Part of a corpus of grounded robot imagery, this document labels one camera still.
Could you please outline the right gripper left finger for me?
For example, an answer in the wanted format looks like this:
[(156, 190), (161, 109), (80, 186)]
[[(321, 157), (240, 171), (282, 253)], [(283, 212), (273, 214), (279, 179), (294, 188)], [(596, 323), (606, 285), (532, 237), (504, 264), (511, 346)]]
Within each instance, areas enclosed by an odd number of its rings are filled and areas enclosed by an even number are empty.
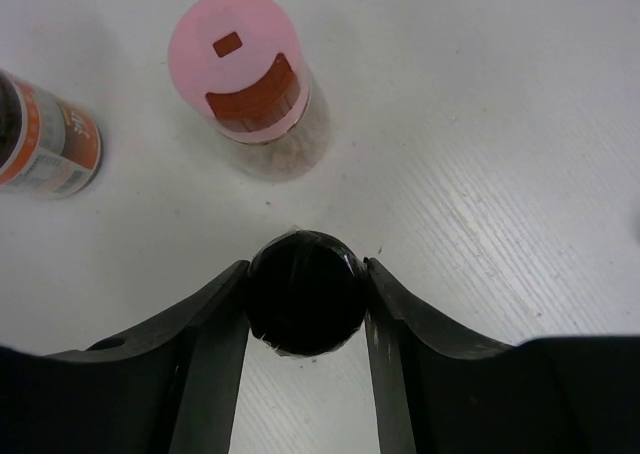
[(248, 338), (248, 265), (86, 350), (1, 350), (5, 453), (225, 453)]

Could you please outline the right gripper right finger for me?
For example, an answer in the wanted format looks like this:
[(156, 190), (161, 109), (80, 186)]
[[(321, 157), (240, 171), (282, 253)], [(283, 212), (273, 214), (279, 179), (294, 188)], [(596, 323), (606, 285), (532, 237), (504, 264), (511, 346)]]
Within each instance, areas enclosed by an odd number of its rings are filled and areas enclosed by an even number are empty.
[(367, 262), (365, 318), (384, 453), (635, 453), (639, 340), (475, 332)]

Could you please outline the small black pepper grinder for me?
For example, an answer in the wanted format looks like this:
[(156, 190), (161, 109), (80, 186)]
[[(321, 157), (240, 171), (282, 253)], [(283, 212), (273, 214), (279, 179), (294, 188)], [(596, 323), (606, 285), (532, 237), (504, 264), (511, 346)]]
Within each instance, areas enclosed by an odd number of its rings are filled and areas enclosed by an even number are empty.
[(335, 351), (363, 323), (365, 264), (333, 236), (291, 230), (255, 255), (247, 275), (251, 333), (282, 356)]

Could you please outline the dark jar white lid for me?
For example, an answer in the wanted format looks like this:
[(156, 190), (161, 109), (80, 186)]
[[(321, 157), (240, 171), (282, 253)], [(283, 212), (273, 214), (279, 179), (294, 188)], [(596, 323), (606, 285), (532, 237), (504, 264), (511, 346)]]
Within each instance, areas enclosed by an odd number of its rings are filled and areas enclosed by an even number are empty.
[(81, 108), (1, 73), (1, 191), (46, 199), (85, 188), (102, 161), (98, 125)]

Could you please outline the pink lid spice bottle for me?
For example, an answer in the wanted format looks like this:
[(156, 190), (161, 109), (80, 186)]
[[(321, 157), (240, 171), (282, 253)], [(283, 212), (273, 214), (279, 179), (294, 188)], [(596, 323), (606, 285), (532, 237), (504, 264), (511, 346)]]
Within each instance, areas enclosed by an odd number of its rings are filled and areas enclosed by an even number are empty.
[(290, 180), (325, 153), (327, 105), (275, 1), (197, 1), (172, 32), (167, 62), (181, 98), (246, 171)]

